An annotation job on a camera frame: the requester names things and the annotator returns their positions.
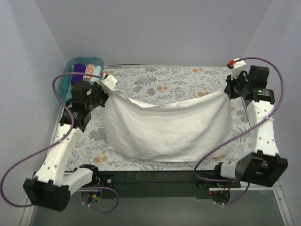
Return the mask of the white towel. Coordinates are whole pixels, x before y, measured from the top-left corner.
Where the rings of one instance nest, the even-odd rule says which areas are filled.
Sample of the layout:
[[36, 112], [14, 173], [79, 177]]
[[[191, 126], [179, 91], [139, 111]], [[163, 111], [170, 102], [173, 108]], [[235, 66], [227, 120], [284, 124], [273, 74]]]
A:
[[114, 91], [101, 111], [108, 146], [126, 157], [196, 162], [230, 151], [231, 102], [223, 90], [166, 105], [151, 105]]

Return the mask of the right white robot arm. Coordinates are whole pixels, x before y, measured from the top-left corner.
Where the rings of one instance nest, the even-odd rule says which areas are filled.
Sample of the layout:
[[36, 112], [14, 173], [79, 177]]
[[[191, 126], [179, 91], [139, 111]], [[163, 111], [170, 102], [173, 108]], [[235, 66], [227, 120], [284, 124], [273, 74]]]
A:
[[252, 65], [236, 79], [227, 76], [225, 93], [231, 99], [243, 98], [250, 126], [265, 120], [250, 132], [251, 152], [236, 163], [218, 163], [214, 168], [213, 183], [226, 186], [230, 179], [265, 187], [272, 187], [287, 169], [288, 161], [280, 157], [274, 136], [272, 118], [275, 97], [267, 89], [269, 69]]

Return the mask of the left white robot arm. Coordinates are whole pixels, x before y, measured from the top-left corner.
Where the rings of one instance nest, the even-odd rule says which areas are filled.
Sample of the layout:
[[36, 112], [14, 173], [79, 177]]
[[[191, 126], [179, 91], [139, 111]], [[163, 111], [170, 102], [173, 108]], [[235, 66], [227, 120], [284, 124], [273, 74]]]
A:
[[33, 205], [63, 211], [77, 190], [99, 185], [97, 166], [83, 164], [67, 177], [64, 177], [64, 172], [75, 145], [91, 120], [91, 112], [105, 106], [116, 84], [112, 78], [94, 84], [88, 81], [73, 84], [71, 99], [66, 102], [68, 109], [64, 110], [59, 121], [54, 147], [34, 178], [26, 179], [23, 185]]

